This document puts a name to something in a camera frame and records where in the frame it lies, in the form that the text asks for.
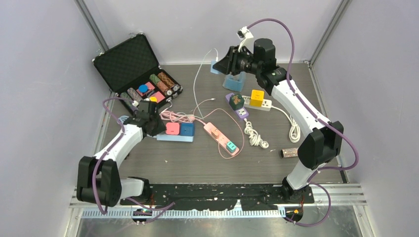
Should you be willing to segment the pink cube socket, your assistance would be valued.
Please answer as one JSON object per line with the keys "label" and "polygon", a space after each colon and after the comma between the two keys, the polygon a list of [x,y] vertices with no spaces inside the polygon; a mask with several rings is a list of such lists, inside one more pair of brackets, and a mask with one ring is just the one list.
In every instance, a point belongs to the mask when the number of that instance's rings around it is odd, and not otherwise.
{"label": "pink cube socket", "polygon": [[168,122],[166,124],[166,134],[168,135],[179,135],[180,134],[180,123]]}

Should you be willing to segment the teal charger plug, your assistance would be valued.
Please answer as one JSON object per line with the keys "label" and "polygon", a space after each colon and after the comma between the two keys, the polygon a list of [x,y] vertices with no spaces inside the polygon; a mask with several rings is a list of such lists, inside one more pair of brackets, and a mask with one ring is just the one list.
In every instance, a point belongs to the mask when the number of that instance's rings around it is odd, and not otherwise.
{"label": "teal charger plug", "polygon": [[226,143],[225,148],[232,154],[235,153],[237,146],[232,141],[229,141]]}

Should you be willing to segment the light blue power strip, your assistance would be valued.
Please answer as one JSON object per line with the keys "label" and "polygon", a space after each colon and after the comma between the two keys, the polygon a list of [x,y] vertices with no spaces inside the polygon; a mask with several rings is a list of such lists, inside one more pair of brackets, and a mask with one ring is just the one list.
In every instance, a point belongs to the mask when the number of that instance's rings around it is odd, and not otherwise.
{"label": "light blue power strip", "polygon": [[193,136],[182,136],[182,135],[158,134],[158,135],[156,135],[156,139],[158,141],[192,143],[193,140],[194,140],[194,137]]}

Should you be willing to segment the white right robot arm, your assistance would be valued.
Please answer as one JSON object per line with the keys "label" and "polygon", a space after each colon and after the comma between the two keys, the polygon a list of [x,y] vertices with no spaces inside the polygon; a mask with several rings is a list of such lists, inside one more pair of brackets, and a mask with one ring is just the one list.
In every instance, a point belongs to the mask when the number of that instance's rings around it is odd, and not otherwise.
{"label": "white right robot arm", "polygon": [[288,70],[278,66],[275,46],[270,39],[257,39],[253,52],[231,46],[213,68],[225,75],[241,72],[255,75],[257,84],[277,100],[293,117],[305,137],[297,150],[299,161],[283,179],[281,196],[287,202],[296,202],[308,186],[315,172],[339,155],[343,125],[330,122],[305,98],[292,80]]}

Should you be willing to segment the glittery small cylinder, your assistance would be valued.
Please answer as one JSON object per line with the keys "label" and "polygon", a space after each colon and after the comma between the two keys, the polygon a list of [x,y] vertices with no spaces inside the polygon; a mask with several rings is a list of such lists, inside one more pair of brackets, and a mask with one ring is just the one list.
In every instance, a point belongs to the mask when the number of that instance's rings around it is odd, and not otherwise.
{"label": "glittery small cylinder", "polygon": [[281,158],[294,158],[298,157],[298,148],[287,148],[279,151]]}

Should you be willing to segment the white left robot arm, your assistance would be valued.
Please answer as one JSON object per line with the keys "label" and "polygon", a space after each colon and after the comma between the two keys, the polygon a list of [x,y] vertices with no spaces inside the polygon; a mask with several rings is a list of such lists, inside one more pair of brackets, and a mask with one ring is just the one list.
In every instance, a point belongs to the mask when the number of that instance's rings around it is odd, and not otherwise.
{"label": "white left robot arm", "polygon": [[119,133],[95,155],[80,159],[77,176],[77,199],[96,204],[102,214],[122,199],[133,198],[139,204],[151,200],[149,180],[140,177],[122,179],[119,168],[131,150],[145,137],[165,131],[158,112],[158,104],[140,101],[134,116],[118,120]]}

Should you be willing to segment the black chip case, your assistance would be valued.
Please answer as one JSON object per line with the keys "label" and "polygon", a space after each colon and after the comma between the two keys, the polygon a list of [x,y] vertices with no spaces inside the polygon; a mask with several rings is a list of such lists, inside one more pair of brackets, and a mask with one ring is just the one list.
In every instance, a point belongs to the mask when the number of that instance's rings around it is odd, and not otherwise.
{"label": "black chip case", "polygon": [[131,99],[155,97],[161,108],[183,87],[160,65],[143,33],[138,33],[92,59],[110,90]]}

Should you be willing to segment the dark blue cube socket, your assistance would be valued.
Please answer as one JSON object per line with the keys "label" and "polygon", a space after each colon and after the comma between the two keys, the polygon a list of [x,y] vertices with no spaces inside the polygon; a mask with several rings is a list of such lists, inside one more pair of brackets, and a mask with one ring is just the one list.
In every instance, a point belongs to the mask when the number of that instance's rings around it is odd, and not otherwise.
{"label": "dark blue cube socket", "polygon": [[181,123],[179,135],[193,137],[195,135],[194,123],[185,123],[185,122]]}

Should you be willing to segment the light blue charger plug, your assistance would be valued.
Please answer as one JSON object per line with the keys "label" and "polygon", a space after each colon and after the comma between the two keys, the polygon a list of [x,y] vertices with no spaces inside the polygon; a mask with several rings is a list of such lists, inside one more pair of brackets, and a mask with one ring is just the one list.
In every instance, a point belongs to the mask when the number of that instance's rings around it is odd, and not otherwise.
{"label": "light blue charger plug", "polygon": [[220,64],[216,60],[212,60],[210,64],[210,72],[216,75],[222,75],[222,69],[220,69]]}

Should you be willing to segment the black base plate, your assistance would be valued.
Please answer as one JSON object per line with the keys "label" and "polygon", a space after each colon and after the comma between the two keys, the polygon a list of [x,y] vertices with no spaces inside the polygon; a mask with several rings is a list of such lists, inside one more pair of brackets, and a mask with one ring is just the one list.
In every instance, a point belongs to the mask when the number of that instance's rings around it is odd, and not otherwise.
{"label": "black base plate", "polygon": [[173,210],[231,210],[240,204],[243,210],[273,210],[278,204],[312,204],[311,188],[285,200],[281,185],[274,184],[153,184],[146,191],[122,205],[137,202],[157,208],[174,203]]}

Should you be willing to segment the dark green cube socket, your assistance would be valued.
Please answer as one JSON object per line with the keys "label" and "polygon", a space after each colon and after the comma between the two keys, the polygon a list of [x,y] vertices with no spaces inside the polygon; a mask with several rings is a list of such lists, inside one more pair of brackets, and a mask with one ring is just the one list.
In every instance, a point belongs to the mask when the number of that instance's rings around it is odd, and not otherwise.
{"label": "dark green cube socket", "polygon": [[229,105],[234,111],[241,109],[244,103],[245,100],[240,93],[233,94],[229,98]]}

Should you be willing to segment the yellow cube socket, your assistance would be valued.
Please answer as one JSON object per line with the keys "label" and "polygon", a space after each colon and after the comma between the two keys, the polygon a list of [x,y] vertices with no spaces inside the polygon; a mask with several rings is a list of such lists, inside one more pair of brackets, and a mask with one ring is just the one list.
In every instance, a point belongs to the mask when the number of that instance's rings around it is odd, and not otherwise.
{"label": "yellow cube socket", "polygon": [[250,106],[261,107],[264,100],[264,91],[253,89],[250,96]]}

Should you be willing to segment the orange pink charger plug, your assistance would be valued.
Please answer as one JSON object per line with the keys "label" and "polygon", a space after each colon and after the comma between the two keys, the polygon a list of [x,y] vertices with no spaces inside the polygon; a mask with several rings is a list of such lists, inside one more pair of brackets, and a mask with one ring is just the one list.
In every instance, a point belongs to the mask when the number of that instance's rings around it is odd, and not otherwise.
{"label": "orange pink charger plug", "polygon": [[219,130],[217,128],[213,128],[211,130],[211,135],[213,136],[213,138],[217,139],[219,137]]}

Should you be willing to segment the blue wrapped metronome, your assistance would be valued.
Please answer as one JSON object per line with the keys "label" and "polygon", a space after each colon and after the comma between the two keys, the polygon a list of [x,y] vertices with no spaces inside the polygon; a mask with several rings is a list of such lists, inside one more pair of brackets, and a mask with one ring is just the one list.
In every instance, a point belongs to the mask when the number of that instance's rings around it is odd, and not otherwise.
{"label": "blue wrapped metronome", "polygon": [[225,89],[235,91],[235,92],[241,92],[244,88],[244,84],[246,81],[246,73],[240,72],[238,75],[231,75],[228,74],[224,78],[224,82],[222,86]]}

